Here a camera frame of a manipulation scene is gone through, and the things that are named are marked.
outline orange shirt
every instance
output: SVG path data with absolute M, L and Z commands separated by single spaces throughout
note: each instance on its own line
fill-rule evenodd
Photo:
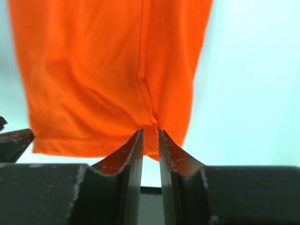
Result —
M 33 151 L 105 157 L 144 129 L 182 145 L 212 0 L 9 0 Z

